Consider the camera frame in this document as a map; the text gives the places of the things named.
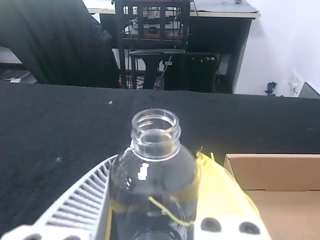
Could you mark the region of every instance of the clear glass bottle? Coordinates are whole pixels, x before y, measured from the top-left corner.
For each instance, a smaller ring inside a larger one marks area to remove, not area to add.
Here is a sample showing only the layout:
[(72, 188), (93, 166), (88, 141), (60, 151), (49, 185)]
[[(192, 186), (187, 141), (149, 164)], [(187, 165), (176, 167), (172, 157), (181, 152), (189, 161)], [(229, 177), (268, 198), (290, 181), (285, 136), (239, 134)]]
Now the clear glass bottle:
[(196, 216), (200, 172), (180, 135), (167, 110), (133, 117), (131, 145), (111, 166), (112, 240), (192, 239), (185, 223)]

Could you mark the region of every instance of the bottle neck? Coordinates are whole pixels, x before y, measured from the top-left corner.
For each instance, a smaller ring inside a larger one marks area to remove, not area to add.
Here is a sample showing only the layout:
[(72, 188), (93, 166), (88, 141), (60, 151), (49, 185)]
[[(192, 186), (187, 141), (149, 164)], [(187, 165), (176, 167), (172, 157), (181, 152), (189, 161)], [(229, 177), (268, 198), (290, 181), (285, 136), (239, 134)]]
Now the bottle neck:
[(164, 161), (180, 150), (179, 119), (163, 109), (147, 109), (132, 119), (131, 147), (146, 161)]

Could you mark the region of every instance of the black chair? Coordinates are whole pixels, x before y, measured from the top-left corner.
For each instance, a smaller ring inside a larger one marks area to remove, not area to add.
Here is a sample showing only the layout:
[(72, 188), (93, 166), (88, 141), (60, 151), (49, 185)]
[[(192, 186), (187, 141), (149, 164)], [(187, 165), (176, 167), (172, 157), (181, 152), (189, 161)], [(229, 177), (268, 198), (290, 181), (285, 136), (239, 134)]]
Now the black chair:
[(82, 0), (0, 0), (0, 38), (39, 83), (119, 87), (111, 36)]
[[(190, 25), (190, 0), (115, 0), (114, 2), (120, 73), (125, 87), (127, 87), (125, 49), (130, 49), (131, 79), (134, 89), (137, 84), (137, 59), (142, 59), (146, 67), (144, 89), (154, 87), (160, 61), (170, 56), (180, 56), (181, 67), (184, 67)], [(144, 29), (148, 23), (146, 11), (156, 12), (155, 19), (159, 22), (159, 28)], [(137, 20), (137, 30), (133, 26), (135, 20)], [(172, 24), (172, 29), (166, 29), (168, 24)], [(181, 88), (184, 89), (186, 78), (183, 74), (180, 78)]]

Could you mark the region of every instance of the black fabric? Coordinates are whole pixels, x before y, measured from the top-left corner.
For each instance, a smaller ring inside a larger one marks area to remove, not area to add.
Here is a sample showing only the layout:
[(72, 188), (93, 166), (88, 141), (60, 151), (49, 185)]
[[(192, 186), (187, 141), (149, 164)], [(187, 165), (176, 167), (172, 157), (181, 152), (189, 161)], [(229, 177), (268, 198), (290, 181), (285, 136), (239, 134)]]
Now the black fabric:
[(0, 0), (0, 39), (40, 83), (119, 86), (111, 36), (81, 0)]
[(176, 113), (182, 144), (219, 163), (226, 153), (320, 154), (318, 99), (2, 83), (0, 234), (33, 224), (127, 147), (133, 115), (148, 108)]

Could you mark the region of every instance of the yellow wire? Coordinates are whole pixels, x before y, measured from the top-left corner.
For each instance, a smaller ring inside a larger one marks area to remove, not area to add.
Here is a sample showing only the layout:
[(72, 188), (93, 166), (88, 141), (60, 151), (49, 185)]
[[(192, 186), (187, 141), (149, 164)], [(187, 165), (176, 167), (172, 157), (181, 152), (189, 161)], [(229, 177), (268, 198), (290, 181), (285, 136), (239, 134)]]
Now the yellow wire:
[(193, 225), (195, 222), (194, 221), (189, 221), (189, 222), (185, 222), (180, 220), (179, 218), (177, 218), (175, 215), (173, 215), (169, 209), (167, 209), (165, 206), (163, 206), (160, 202), (158, 202), (157, 200), (155, 200), (152, 196), (150, 196), (149, 201), (152, 202), (154, 205), (156, 205), (158, 208), (160, 208), (163, 212), (165, 212), (173, 221), (175, 221), (177, 224), (180, 224), (182, 226), (185, 227), (190, 227), (191, 225)]

